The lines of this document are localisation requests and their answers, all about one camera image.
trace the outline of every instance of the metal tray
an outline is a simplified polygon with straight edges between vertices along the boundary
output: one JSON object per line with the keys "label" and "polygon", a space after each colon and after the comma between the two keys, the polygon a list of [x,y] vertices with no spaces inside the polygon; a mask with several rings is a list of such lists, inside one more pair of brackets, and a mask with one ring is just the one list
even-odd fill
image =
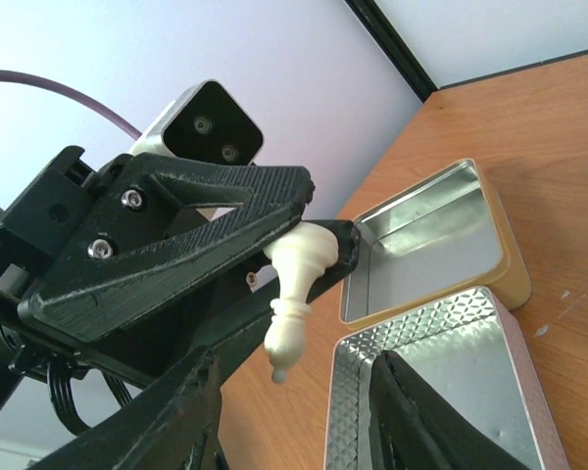
{"label": "metal tray", "polygon": [[530,469],[569,468],[518,323],[479,287],[338,342],[326,469],[371,468],[370,368],[382,351],[399,353],[476,429]]}
{"label": "metal tray", "polygon": [[[496,192],[462,160],[355,220],[360,264],[345,279],[342,321],[360,329],[473,285],[508,308],[531,283]],[[514,275],[503,279],[513,264]]]}

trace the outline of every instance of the white mark on table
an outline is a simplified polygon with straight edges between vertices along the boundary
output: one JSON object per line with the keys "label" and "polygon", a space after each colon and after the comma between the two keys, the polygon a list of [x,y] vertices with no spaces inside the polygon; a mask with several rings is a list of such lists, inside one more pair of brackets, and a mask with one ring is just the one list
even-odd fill
{"label": "white mark on table", "polygon": [[542,335],[544,335],[548,331],[549,331],[549,325],[543,325],[540,328],[538,328],[538,330],[536,331],[536,334],[533,335],[533,336],[534,337],[535,336],[542,336]]}
{"label": "white mark on table", "polygon": [[575,306],[577,306],[577,304],[579,304],[581,301],[583,301],[586,297],[588,297],[588,293],[583,294],[583,295],[579,296],[578,299],[575,299],[574,301],[572,301],[572,303],[567,308],[565,308],[562,313],[560,313],[560,316],[558,316],[558,318],[562,318],[567,313],[570,313],[573,310],[573,308]]}

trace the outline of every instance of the white panel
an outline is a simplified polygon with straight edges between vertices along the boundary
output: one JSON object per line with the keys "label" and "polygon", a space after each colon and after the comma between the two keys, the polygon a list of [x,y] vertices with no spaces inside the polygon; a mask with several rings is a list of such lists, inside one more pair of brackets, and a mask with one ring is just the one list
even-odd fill
{"label": "white panel", "polygon": [[588,49],[588,0],[377,0],[437,86]]}
{"label": "white panel", "polygon": [[[220,81],[265,134],[257,163],[305,165],[307,217],[332,217],[420,102],[342,0],[0,2],[0,69],[47,76],[144,129],[185,88]],[[98,167],[131,141],[79,105],[0,84],[0,206],[66,145]],[[77,384],[88,423],[117,409],[100,377]],[[50,451],[71,435],[26,381],[0,442]]]}

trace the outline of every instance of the wooden surface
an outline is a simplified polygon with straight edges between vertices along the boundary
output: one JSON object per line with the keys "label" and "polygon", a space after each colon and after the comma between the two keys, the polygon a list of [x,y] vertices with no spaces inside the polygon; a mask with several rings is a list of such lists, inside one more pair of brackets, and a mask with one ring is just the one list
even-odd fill
{"label": "wooden surface", "polygon": [[[534,285],[514,314],[570,466],[588,469],[588,56],[435,93],[340,218],[463,158],[501,194]],[[270,382],[263,350],[225,384],[232,470],[322,468],[332,350],[348,333],[338,306],[338,288],[315,302],[286,386]]]}

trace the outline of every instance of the chess piece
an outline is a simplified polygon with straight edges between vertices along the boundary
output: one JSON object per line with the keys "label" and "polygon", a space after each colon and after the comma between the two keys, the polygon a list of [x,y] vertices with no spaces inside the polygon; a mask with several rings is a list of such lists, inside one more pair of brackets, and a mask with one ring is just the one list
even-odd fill
{"label": "chess piece", "polygon": [[272,324],[264,348],[272,365],[272,381],[285,382],[287,371],[305,350],[305,323],[312,307],[307,296],[314,282],[338,259],[335,235],[324,227],[301,222],[274,241],[264,253],[278,274],[279,298],[272,300]]}

